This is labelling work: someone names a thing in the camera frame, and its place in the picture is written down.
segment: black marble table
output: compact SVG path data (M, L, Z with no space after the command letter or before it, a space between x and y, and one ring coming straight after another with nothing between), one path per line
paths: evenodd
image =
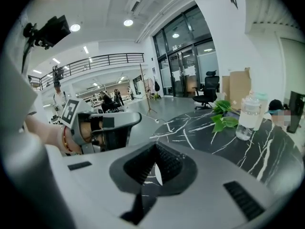
M304 177L302 156L293 140L280 127L274 126L271 120L264 119L250 140L242 141L235 135L236 128L225 128L222 132L212 133L213 115L211 110L180 115L159 127L150 139L222 156L279 196L299 186ZM150 177L146 184L160 185L154 169Z

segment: metal railing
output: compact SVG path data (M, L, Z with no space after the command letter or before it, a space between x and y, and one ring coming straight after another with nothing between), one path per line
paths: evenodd
M28 79L29 79L30 85L32 86L32 88L35 91L41 91L42 90L41 79L39 77L28 75Z
M144 62L144 53L115 53L115 54L107 54L101 56L95 56L87 59L78 60L76 62L72 62L65 66L58 68L61 69L61 75L63 78L69 77L71 75L84 72L86 70L92 70L99 67L109 66L109 65L117 65L122 63L142 63ZM32 80L35 81L39 79L41 90L53 85L54 83L54 75L53 72L50 72L43 76L42 78L32 77Z

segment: glass door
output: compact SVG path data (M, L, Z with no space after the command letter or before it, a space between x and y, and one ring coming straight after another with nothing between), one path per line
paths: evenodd
M179 56L177 53L169 56L170 66L172 70L172 81L176 97L184 97L182 74L180 70Z
M183 75L184 96L195 96L197 86L196 78L196 58L192 48L185 49L179 52L179 60L181 65L181 71Z
M198 63L192 48L181 50L169 56L174 93L177 97L195 96Z

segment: cardboard box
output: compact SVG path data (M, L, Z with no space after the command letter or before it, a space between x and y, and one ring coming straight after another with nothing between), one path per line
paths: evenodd
M223 76L224 99L230 101L230 76Z
M250 68L244 71L231 72L230 76L223 76L223 93L225 100L230 101L233 109L241 109L242 99L251 91Z

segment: bracelet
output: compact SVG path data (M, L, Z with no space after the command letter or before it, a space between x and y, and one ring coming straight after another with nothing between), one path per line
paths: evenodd
M66 129L67 129L67 126L65 126L65 128L63 130L63 143L64 143L66 149L68 149L70 152L73 152L71 149L69 149L68 144L66 142Z

